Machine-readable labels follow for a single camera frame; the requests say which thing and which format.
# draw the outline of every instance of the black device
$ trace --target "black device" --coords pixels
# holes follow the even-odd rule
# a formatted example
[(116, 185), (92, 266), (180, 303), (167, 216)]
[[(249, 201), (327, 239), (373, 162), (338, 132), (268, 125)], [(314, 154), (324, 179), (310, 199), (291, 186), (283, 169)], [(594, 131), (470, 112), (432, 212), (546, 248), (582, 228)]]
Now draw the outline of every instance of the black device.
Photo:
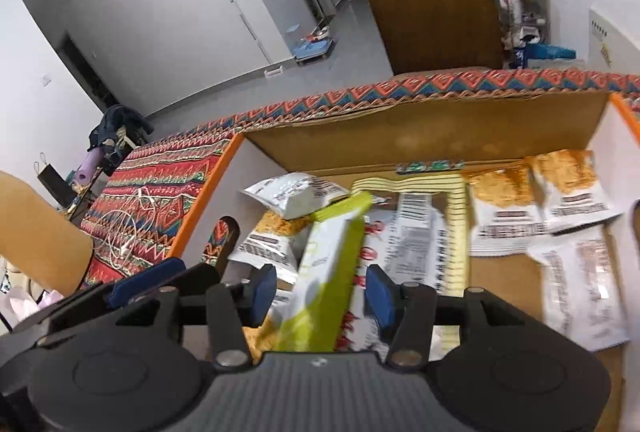
[[(561, 432), (593, 430), (606, 405), (607, 371), (564, 336), (482, 288), (439, 297), (378, 266), (366, 301), (384, 363), (267, 352), (253, 365), (242, 326), (260, 325), (275, 282), (271, 266), (226, 286), (198, 265), (126, 305), (106, 284), (46, 308), (0, 338), (0, 416), (14, 432)], [(180, 346), (192, 324), (207, 326), (210, 361)], [(460, 326), (438, 362), (433, 325)]]
[(51, 164), (39, 171), (38, 180), (63, 208), (69, 208), (78, 195)]

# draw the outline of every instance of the box flap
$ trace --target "box flap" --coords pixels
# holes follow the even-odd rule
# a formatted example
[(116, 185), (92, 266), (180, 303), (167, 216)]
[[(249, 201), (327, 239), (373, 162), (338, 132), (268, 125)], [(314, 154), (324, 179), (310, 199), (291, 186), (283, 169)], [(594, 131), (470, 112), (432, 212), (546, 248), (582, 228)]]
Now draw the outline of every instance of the box flap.
[(246, 136), (289, 171), (438, 159), (512, 160), (584, 149), (607, 96), (606, 91), (580, 91), (530, 98), (430, 99), (355, 117), (258, 129)]

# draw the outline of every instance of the white cable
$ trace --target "white cable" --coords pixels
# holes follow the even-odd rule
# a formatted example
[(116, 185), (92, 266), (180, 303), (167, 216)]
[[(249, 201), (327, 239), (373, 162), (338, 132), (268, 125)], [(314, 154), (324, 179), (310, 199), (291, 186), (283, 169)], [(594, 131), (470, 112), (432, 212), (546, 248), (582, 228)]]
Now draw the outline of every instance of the white cable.
[[(146, 189), (146, 194), (142, 194), (142, 189)], [(147, 199), (150, 203), (150, 207), (145, 207), (143, 200)], [(111, 220), (108, 225), (105, 226), (106, 233), (104, 239), (102, 240), (102, 245), (98, 247), (98, 250), (101, 250), (103, 246), (107, 246), (107, 254), (106, 260), (110, 264), (111, 268), (116, 271), (120, 271), (124, 268), (125, 265), (130, 263), (130, 258), (132, 255), (132, 247), (138, 240), (138, 231), (142, 233), (145, 226), (148, 225), (146, 231), (150, 231), (153, 225), (156, 222), (156, 217), (158, 216), (158, 210), (156, 209), (156, 202), (154, 201), (149, 189), (147, 187), (141, 187), (138, 189), (138, 202), (140, 203), (140, 208), (143, 211), (152, 211), (151, 219), (148, 219), (146, 223), (144, 223), (140, 228), (136, 226), (136, 222), (133, 216), (121, 209), (110, 210), (105, 213), (98, 219), (96, 222), (96, 226), (99, 227), (104, 219), (109, 218), (112, 215), (116, 215), (115, 217), (111, 217)], [(131, 224), (133, 227), (133, 235), (131, 235), (120, 247), (117, 246), (117, 239), (120, 238), (124, 234), (124, 230), (126, 229), (127, 223)]]

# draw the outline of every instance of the purple yoga mat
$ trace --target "purple yoga mat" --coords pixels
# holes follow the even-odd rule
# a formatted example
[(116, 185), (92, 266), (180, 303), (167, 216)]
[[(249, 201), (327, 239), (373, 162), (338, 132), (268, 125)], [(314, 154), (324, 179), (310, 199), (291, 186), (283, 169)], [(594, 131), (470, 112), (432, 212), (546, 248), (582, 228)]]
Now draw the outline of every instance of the purple yoga mat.
[(89, 151), (89, 154), (86, 155), (86, 158), (82, 162), (82, 165), (80, 165), (78, 170), (76, 170), (74, 180), (76, 180), (76, 182), (82, 186), (91, 183), (95, 171), (98, 168), (98, 165), (100, 165), (103, 157), (104, 151), (101, 147), (96, 147), (95, 149)]

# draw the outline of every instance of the metal screw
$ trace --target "metal screw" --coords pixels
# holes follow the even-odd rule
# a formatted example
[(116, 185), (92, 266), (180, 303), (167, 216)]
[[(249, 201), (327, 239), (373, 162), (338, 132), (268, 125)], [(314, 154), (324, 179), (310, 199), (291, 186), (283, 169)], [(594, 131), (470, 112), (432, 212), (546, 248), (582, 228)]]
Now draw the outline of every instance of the metal screw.
[(222, 367), (240, 367), (240, 365), (244, 365), (248, 359), (246, 353), (239, 349), (227, 349), (216, 356), (216, 362), (222, 365)]
[(314, 367), (322, 367), (323, 365), (326, 365), (328, 363), (329, 360), (327, 360), (326, 358), (322, 358), (321, 356), (311, 361), (311, 365), (313, 365)]
[(413, 349), (401, 349), (391, 355), (391, 361), (398, 367), (416, 367), (422, 363), (422, 355)]

